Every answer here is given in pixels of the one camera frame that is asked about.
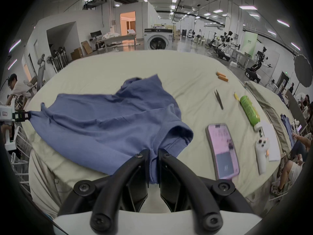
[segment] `computer monitor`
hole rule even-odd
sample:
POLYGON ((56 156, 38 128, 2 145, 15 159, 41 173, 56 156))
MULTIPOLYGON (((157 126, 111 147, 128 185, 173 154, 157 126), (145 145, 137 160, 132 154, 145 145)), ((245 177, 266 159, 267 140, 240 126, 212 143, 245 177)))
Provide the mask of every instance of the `computer monitor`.
POLYGON ((100 36, 100 35, 102 35, 101 30, 90 33, 90 36, 91 36, 92 38, 93 38, 93 37, 96 37, 96 36, 100 36))

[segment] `cardboard box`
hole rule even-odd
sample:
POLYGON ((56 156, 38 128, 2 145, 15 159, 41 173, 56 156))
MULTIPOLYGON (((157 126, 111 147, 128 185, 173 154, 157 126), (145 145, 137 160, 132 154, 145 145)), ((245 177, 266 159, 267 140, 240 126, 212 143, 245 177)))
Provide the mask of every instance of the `cardboard box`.
POLYGON ((87 52, 87 54, 92 53, 92 48, 90 47, 88 41, 83 41, 81 42, 81 45, 83 45, 85 51, 87 52))
POLYGON ((76 60, 83 57, 83 51, 81 48, 74 49, 74 52, 71 53, 72 60, 76 60))

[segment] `desk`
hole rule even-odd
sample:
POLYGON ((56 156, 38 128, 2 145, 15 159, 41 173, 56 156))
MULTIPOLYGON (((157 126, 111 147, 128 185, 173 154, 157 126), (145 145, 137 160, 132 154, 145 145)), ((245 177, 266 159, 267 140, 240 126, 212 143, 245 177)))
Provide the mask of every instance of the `desk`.
POLYGON ((245 62, 245 65, 242 65, 244 67, 244 70, 246 70, 247 66, 248 66, 248 62, 251 61, 254 63, 254 61, 250 58, 247 57, 244 53, 240 52, 239 50, 234 49, 234 52, 245 57, 247 59, 247 61, 245 62))
POLYGON ((111 44, 113 42, 120 42, 124 40, 134 40, 134 46, 136 50, 136 34, 129 34, 125 36, 119 36, 119 37, 111 37, 111 38, 102 38, 102 39, 95 39, 92 40, 91 43, 97 44, 99 49, 99 43, 104 43, 105 52, 108 52, 108 48, 114 48, 114 46, 108 47, 108 44, 111 44))
MULTIPOLYGON (((178 103, 182 121, 194 132, 192 142, 178 155, 179 160, 196 175, 215 180, 205 128, 210 123, 225 123, 233 138, 240 166, 239 175, 232 179, 236 188, 246 197, 268 180, 280 161, 267 162, 266 172, 259 175, 254 146, 260 136, 254 132, 241 105, 234 98, 234 92, 239 97, 247 95, 261 120, 268 123, 269 120, 256 98, 226 66, 214 58, 174 50, 120 51, 80 58, 50 79, 33 97, 26 110, 40 111, 42 102, 46 107, 51 106, 59 93, 115 94, 125 80, 154 74, 158 74, 164 90, 178 103), (229 81, 218 79, 217 71, 225 74, 229 81), (216 100, 215 88, 224 110, 216 100)), ((29 121, 22 122, 22 126, 36 154, 68 186, 73 187, 79 180, 95 180, 105 176, 62 157, 41 139, 29 121)))

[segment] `person's hand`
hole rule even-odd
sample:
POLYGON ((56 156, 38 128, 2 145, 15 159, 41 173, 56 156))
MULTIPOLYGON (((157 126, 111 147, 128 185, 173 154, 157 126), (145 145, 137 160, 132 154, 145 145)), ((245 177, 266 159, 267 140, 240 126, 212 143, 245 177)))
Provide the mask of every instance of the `person's hand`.
POLYGON ((293 133, 293 134, 292 134, 292 137, 293 137, 294 139, 298 139, 298 136, 299 136, 299 135, 296 134, 296 133, 293 133))
POLYGON ((3 140, 3 143, 5 144, 6 140, 5 140, 5 132, 9 130, 9 135, 10 135, 10 138, 12 137, 12 126, 8 125, 8 124, 3 124, 1 126, 1 133, 2 133, 2 140, 3 140))

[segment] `pink phone case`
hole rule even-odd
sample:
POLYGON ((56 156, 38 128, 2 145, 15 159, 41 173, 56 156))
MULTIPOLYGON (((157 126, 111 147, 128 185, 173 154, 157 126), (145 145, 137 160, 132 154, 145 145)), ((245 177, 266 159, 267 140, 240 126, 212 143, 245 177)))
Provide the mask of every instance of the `pink phone case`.
POLYGON ((231 179, 240 172, 236 150, 226 124, 210 124, 206 128, 212 151, 216 179, 231 179))

